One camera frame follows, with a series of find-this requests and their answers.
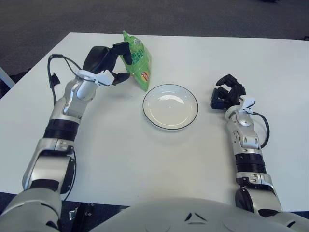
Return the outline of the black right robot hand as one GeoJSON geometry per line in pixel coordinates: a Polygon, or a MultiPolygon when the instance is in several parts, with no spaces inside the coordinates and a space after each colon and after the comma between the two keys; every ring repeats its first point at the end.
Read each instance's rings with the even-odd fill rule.
{"type": "Polygon", "coordinates": [[[231,74],[227,74],[216,83],[211,96],[212,109],[227,110],[231,106],[240,105],[239,98],[246,94],[245,88],[231,74]]]}

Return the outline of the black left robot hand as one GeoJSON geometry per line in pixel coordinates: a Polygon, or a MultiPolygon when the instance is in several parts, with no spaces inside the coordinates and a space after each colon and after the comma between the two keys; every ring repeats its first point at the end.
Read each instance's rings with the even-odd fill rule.
{"type": "Polygon", "coordinates": [[[94,74],[108,70],[114,77],[112,85],[115,86],[121,82],[126,81],[130,77],[128,72],[113,72],[119,56],[123,56],[125,64],[132,64],[132,57],[128,42],[116,43],[112,46],[112,48],[106,46],[94,46],[84,61],[83,70],[94,74]]]}

